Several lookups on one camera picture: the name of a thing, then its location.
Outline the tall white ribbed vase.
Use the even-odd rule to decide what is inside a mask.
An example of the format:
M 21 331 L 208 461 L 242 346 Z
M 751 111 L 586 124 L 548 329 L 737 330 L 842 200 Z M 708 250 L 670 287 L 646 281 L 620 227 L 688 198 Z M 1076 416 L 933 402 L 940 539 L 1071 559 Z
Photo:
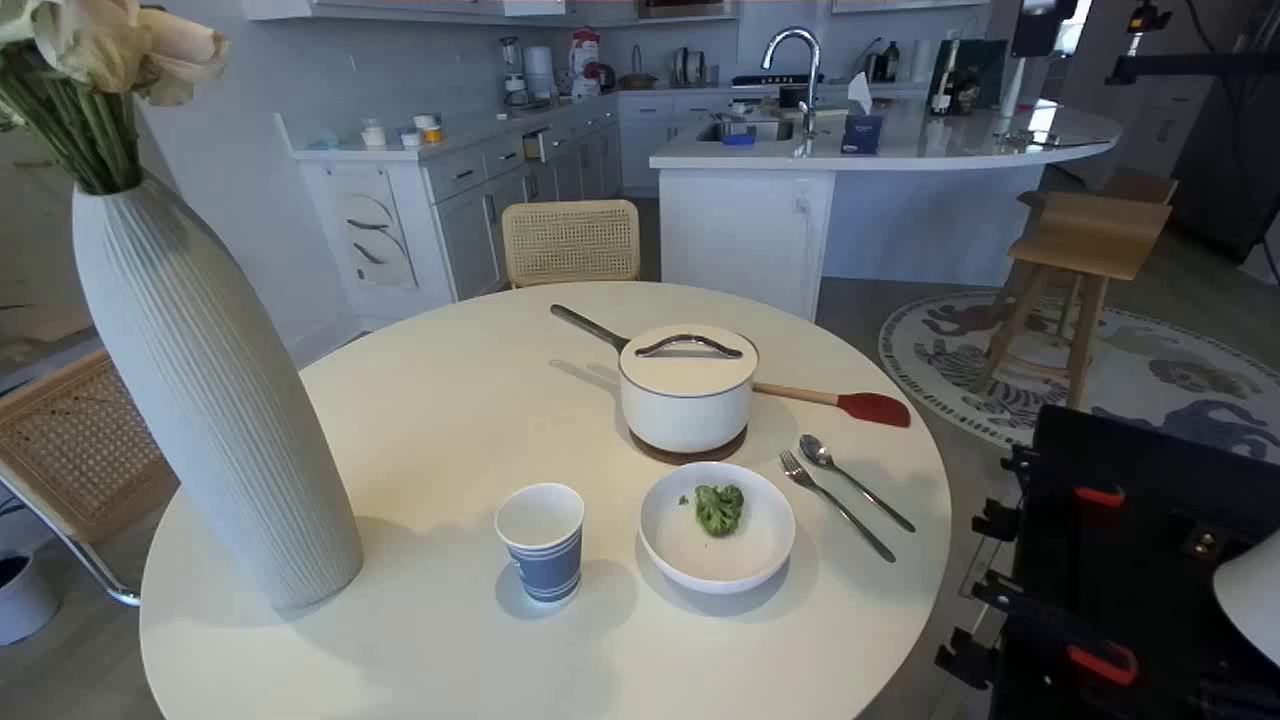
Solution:
M 218 233 L 147 179 L 74 190 L 95 328 L 182 491 L 269 605 L 296 611 L 364 566 L 349 496 L 282 338 Z

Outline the sink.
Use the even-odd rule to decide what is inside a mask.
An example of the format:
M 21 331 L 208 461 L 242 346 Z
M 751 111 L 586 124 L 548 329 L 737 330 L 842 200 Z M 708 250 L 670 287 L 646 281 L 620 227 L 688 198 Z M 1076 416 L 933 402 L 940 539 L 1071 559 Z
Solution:
M 714 114 L 712 123 L 696 135 L 698 142 L 730 147 L 788 143 L 804 140 L 803 129 L 796 129 L 792 120 L 776 117 L 739 117 L 727 113 Z

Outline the red and white appliance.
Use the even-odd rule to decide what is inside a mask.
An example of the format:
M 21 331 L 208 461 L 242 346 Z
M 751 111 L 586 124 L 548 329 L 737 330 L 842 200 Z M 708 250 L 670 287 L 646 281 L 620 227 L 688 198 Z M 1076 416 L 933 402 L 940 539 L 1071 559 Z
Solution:
M 570 96 L 573 102 L 581 102 L 602 94 L 599 70 L 600 35 L 590 27 L 572 32 L 570 40 Z

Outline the round animal print rug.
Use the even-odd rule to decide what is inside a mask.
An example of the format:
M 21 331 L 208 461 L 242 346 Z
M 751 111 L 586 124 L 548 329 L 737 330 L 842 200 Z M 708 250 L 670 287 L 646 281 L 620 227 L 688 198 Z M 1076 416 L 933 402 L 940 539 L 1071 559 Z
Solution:
M 983 395 L 972 384 L 998 323 L 991 291 L 918 300 L 879 329 L 884 369 L 946 421 L 998 446 L 1029 445 L 1047 404 L 1065 405 L 1075 327 L 1061 302 L 1028 316 Z M 1082 410 L 1280 464 L 1280 372 L 1213 338 L 1108 307 L 1091 345 Z

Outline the white kitchen cabinets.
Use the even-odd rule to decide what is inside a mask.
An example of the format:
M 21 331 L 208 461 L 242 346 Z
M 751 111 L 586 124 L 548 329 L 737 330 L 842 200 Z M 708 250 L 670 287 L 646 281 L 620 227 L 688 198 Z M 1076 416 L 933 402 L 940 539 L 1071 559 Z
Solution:
M 276 115 L 360 328 L 503 290 L 502 217 L 520 202 L 657 195 L 650 156 L 760 88 L 632 90 L 499 117 L 444 119 L 440 143 L 401 129 L 365 146 L 357 124 Z

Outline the dark green box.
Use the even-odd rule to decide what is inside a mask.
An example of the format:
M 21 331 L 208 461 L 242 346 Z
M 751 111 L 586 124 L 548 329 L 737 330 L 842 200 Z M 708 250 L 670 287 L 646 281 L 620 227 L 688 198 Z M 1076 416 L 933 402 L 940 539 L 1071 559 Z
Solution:
M 925 96 L 933 115 L 969 115 L 998 110 L 1004 92 L 1004 65 L 1009 41 L 982 38 L 945 40 L 938 50 Z

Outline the paper towel roll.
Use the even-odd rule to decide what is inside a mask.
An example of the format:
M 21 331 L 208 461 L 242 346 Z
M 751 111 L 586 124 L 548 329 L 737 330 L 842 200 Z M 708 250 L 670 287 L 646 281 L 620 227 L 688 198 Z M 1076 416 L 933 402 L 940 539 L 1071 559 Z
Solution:
M 552 50 L 545 45 L 524 49 L 524 74 L 532 99 L 550 100 L 558 94 Z

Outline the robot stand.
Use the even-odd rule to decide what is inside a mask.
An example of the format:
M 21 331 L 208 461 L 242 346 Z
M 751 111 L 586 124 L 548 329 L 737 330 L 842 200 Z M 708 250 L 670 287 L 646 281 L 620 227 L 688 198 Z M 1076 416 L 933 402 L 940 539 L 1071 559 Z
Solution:
M 989 720 L 1280 720 L 1280 664 L 1234 626 L 1213 574 L 1280 530 L 1280 464 L 1059 406 L 1002 468 L 1014 506 L 972 520 L 1015 544 L 936 665 L 991 693 Z

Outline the brown round trivet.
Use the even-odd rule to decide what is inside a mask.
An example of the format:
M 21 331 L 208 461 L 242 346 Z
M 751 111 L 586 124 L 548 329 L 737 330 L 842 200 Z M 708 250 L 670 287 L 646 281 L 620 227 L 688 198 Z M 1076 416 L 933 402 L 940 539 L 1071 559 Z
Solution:
M 644 454 L 645 456 L 654 459 L 659 462 L 664 462 L 672 466 L 681 466 L 690 462 L 714 462 L 723 461 L 736 454 L 745 443 L 748 437 L 749 427 L 744 427 L 731 441 L 727 443 L 710 448 L 701 452 L 675 452 L 663 448 L 658 448 L 649 445 L 643 438 L 635 434 L 634 430 L 628 430 L 628 437 L 632 441 L 635 448 Z

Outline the green broccoli floret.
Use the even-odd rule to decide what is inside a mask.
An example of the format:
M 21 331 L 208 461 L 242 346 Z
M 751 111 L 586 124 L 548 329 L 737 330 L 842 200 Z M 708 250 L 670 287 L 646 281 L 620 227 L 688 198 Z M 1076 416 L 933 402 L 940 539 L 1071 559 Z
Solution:
M 737 486 L 698 486 L 696 520 L 712 538 L 732 536 L 740 527 L 745 496 Z

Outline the white bowl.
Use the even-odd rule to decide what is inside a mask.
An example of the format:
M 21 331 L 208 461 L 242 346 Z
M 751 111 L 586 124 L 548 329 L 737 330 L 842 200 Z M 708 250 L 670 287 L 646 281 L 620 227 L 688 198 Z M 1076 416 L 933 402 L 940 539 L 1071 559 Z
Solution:
M 709 537 L 695 514 L 698 486 L 737 486 L 745 505 L 739 529 Z M 782 491 L 730 462 L 690 462 L 662 477 L 640 507 L 639 538 L 671 582 L 704 594 L 739 594 L 772 579 L 790 560 L 797 523 Z

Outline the wicker back chair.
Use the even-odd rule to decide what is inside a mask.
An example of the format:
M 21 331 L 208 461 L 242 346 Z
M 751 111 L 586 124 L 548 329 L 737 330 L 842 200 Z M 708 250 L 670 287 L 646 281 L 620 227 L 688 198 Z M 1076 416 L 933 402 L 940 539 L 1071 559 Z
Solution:
M 0 484 L 113 600 L 142 605 L 96 546 L 166 506 L 179 480 L 106 351 L 0 398 Z
M 515 288 L 640 278 L 640 223 L 627 200 L 517 202 L 500 229 Z

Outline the white pot lid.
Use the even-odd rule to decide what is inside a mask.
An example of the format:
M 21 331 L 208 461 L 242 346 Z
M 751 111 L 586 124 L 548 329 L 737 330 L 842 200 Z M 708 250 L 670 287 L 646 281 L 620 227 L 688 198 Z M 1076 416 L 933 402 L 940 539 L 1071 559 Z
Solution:
M 689 323 L 645 331 L 620 351 L 620 370 L 632 386 L 671 397 L 736 389 L 753 379 L 759 361 L 745 336 Z

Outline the dark blue tissue box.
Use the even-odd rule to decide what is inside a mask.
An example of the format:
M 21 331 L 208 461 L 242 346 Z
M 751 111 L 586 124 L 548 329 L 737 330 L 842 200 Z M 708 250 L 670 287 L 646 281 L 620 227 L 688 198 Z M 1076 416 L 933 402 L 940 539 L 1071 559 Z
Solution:
M 884 118 L 873 113 L 874 101 L 865 72 L 847 85 L 847 111 L 841 138 L 841 154 L 876 155 Z

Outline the wooden bar stool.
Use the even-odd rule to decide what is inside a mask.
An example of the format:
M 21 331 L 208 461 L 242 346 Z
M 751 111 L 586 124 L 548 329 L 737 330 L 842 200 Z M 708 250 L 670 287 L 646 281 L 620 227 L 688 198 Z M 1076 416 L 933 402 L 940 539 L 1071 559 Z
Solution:
M 1169 205 L 1179 181 L 1153 176 L 1130 167 L 1117 167 L 1100 190 L 1100 195 L 1133 202 Z
M 1071 273 L 1076 283 L 1069 300 L 1079 300 L 1066 366 L 1066 405 L 1080 409 L 1093 340 L 1111 281 L 1132 281 L 1146 264 L 1171 208 L 1169 202 L 1116 199 L 1093 193 L 1025 192 L 1019 197 L 1033 211 L 1030 228 L 1009 250 L 1012 269 L 989 314 L 997 322 L 986 360 L 969 389 L 987 395 L 1015 338 L 1038 306 L 1055 272 Z

